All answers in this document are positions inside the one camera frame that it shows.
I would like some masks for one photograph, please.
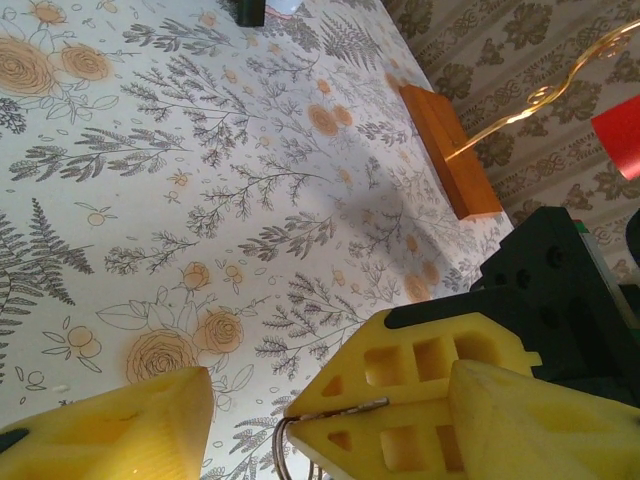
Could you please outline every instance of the red lamp shade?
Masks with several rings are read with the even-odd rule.
[[[624,178],[640,176],[640,95],[592,118],[591,124]]]

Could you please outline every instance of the damask wallpaper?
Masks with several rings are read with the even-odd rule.
[[[434,90],[477,133],[562,79],[596,39],[640,17],[637,0],[386,0]],[[633,262],[624,228],[640,206],[640,179],[609,161],[589,119],[640,91],[640,36],[589,65],[563,97],[485,139],[476,152],[514,224],[541,205],[568,208],[595,234],[618,278]]]

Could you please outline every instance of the wallpaper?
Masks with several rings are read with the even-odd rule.
[[[465,291],[511,230],[452,213],[397,93],[429,84],[377,0],[233,10],[2,11],[3,424],[203,365],[203,476],[272,478],[275,423],[347,338]]]
[[[521,111],[578,56],[640,18],[637,0],[385,0],[435,91],[475,134]],[[615,57],[588,65],[551,106],[483,140],[476,153],[517,225],[542,205],[563,206],[596,236],[619,280],[634,275],[625,227],[640,206],[640,179],[611,163],[590,119],[640,91],[640,35]],[[635,267],[635,281],[640,271]]]

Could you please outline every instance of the wooden block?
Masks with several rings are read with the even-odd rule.
[[[463,220],[501,213],[502,205],[472,148],[445,160],[467,141],[451,102],[414,85],[400,88],[400,95],[456,216]]]

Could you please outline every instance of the curved gold wire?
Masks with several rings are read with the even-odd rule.
[[[560,95],[562,95],[567,90],[567,88],[569,88],[569,84],[573,81],[573,78],[576,76],[578,71],[587,63],[589,63],[589,61],[593,59],[613,57],[624,47],[626,47],[631,40],[631,32],[638,27],[640,27],[640,19],[634,20],[633,22],[627,23],[626,25],[622,25],[621,27],[616,28],[615,30],[612,30],[606,35],[600,37],[593,45],[587,48],[582,55],[578,57],[576,62],[571,67],[571,70],[569,70],[569,73],[567,73],[564,81],[560,85],[555,87],[547,85],[545,87],[537,89],[527,98],[527,103],[531,105],[530,107],[525,108],[520,113],[508,115],[499,120],[496,120],[493,124],[467,140],[464,145],[459,147],[452,154],[448,155],[445,160],[449,160],[456,155],[464,152],[465,150],[473,147],[480,140],[498,131],[505,125],[523,120],[536,113],[542,107],[549,105]]]

